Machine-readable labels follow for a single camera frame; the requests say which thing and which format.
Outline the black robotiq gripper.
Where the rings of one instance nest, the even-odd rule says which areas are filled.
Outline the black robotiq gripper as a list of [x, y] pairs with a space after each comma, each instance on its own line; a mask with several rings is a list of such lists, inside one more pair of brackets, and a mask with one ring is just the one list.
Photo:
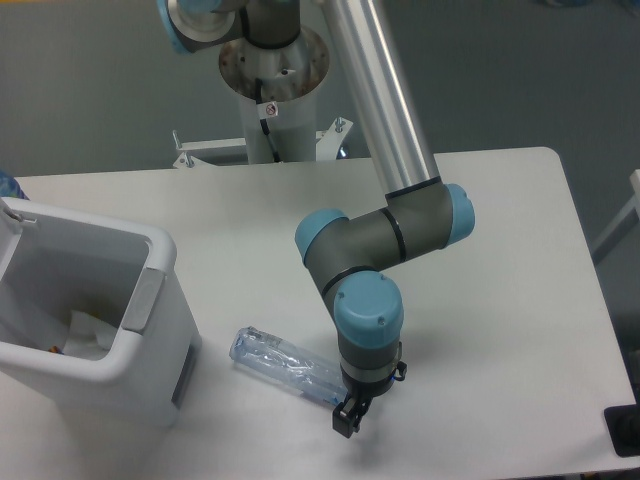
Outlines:
[[352, 374], [342, 369], [342, 380], [347, 389], [347, 395], [333, 410], [333, 430], [345, 438], [358, 433], [372, 399], [385, 394], [394, 383], [404, 381], [407, 369], [405, 362], [388, 365], [382, 369], [381, 377], [375, 381], [364, 379], [367, 375], [373, 375], [373, 370], [358, 369]]

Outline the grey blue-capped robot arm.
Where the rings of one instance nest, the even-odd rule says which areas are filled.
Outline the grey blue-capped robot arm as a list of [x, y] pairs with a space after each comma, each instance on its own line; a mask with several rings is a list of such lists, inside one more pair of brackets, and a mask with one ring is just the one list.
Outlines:
[[315, 94], [337, 55], [385, 193], [383, 208], [349, 218], [305, 217], [295, 242], [337, 330], [346, 397], [333, 427], [355, 433], [372, 400], [406, 375], [401, 293], [385, 270], [468, 237], [466, 192], [442, 181], [413, 109], [385, 9], [375, 1], [324, 1], [331, 35], [301, 22], [296, 1], [161, 1], [173, 47], [221, 49], [219, 70], [240, 106], [252, 164], [316, 157]]

